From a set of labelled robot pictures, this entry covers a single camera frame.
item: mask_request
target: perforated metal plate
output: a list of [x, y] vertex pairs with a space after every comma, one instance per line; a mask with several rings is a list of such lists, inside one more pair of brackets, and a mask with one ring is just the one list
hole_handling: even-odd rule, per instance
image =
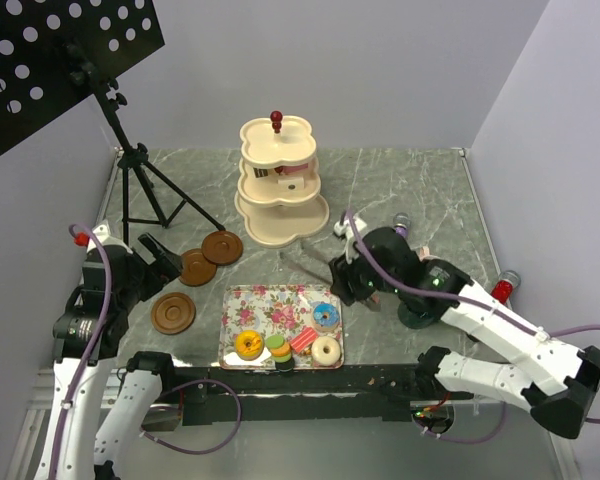
[[151, 0], [0, 0], [0, 155], [90, 95], [56, 48], [74, 40], [104, 79], [164, 45]]

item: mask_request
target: brown round coaster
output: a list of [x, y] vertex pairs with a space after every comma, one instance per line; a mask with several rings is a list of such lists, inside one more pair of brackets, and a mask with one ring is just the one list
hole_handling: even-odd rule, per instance
[[151, 309], [151, 323], [156, 330], [166, 335], [185, 331], [193, 323], [196, 306], [184, 293], [173, 292], [163, 295]]
[[187, 250], [182, 255], [180, 281], [188, 287], [199, 287], [211, 280], [218, 267], [207, 260], [199, 248]]
[[231, 265], [242, 256], [242, 240], [235, 233], [213, 232], [202, 242], [202, 253], [216, 265]]

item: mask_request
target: gray marble table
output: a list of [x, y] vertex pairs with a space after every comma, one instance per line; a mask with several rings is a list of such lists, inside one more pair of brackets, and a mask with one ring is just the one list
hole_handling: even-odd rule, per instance
[[[409, 243], [428, 245], [431, 253], [453, 262], [489, 288], [495, 283], [496, 267], [483, 228], [478, 205], [457, 150], [322, 149], [320, 176], [322, 195], [331, 208], [325, 228], [309, 241], [329, 257], [342, 252], [341, 243], [331, 228], [341, 212], [351, 205], [371, 228], [390, 225], [399, 211], [407, 212], [413, 224]], [[218, 218], [244, 242], [240, 261], [220, 267], [215, 278], [202, 287], [186, 287], [179, 281], [164, 293], [184, 292], [197, 308], [194, 324], [185, 332], [168, 336], [151, 325], [152, 301], [138, 305], [129, 320], [119, 360], [138, 350], [171, 353], [179, 365], [208, 366], [217, 362], [222, 299], [230, 285], [315, 283], [315, 280], [290, 270], [278, 259], [278, 251], [265, 249], [245, 232], [244, 222], [234, 207], [238, 182], [239, 150], [155, 150], [151, 161], [174, 180], [208, 212]], [[111, 193], [106, 218], [120, 224], [122, 218], [121, 175]], [[155, 182], [155, 193], [167, 214], [179, 198], [162, 182]], [[131, 215], [155, 218], [151, 206], [133, 178], [130, 181]], [[193, 208], [185, 207], [168, 229], [133, 224], [131, 244], [145, 258], [148, 252], [139, 245], [138, 235], [149, 232], [178, 253], [201, 245], [213, 226]], [[283, 249], [294, 259], [304, 259], [297, 242]], [[307, 259], [312, 270], [328, 276], [328, 268]], [[464, 333], [436, 324], [424, 330], [409, 330], [397, 319], [397, 299], [381, 295], [382, 310], [372, 313], [362, 305], [343, 307], [345, 363], [413, 363], [432, 345], [451, 348], [464, 355], [485, 360], [499, 358], [483, 345], [473, 344]]]

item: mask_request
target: floral tray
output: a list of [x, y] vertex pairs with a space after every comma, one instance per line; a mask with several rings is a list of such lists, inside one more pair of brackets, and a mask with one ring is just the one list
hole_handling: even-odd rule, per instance
[[[263, 338], [274, 334], [291, 341], [304, 327], [312, 327], [313, 309], [321, 303], [330, 303], [338, 309], [342, 319], [340, 300], [321, 285], [238, 285], [227, 288], [224, 294], [220, 349], [218, 362], [228, 370], [273, 370], [273, 358], [265, 348], [256, 360], [242, 360], [235, 351], [234, 342], [244, 330], [255, 330]], [[340, 343], [340, 360], [330, 367], [314, 364], [311, 355], [293, 352], [295, 369], [324, 370], [342, 366], [344, 343], [342, 321], [328, 334]]]

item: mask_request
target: tripod leg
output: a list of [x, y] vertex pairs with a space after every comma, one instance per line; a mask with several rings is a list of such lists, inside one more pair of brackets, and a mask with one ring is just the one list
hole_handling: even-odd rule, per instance
[[184, 193], [180, 187], [178, 187], [175, 183], [173, 183], [169, 177], [167, 177], [164, 173], [162, 173], [158, 168], [150, 162], [144, 163], [144, 166], [151, 170], [156, 177], [166, 183], [173, 191], [175, 191], [183, 200], [185, 200], [189, 205], [195, 208], [204, 218], [209, 220], [218, 230], [226, 230], [224, 225], [219, 223], [215, 218], [209, 215], [206, 210], [204, 210], [200, 205], [198, 205], [189, 195]]
[[129, 245], [129, 169], [122, 169], [122, 239]]
[[151, 182], [149, 182], [147, 174], [144, 172], [144, 170], [142, 170], [142, 167], [140, 167], [139, 165], [133, 167], [133, 171], [136, 174], [136, 177], [138, 177], [140, 186], [142, 187], [142, 190], [144, 190], [144, 194], [149, 199], [149, 203], [151, 204], [153, 211], [156, 212], [156, 216], [158, 217], [160, 225], [162, 225], [163, 228], [167, 228], [169, 226], [169, 222], [167, 221], [167, 217], [162, 211], [162, 207], [158, 203], [158, 199], [156, 198], [155, 194], [153, 193], [153, 190], [151, 189]]

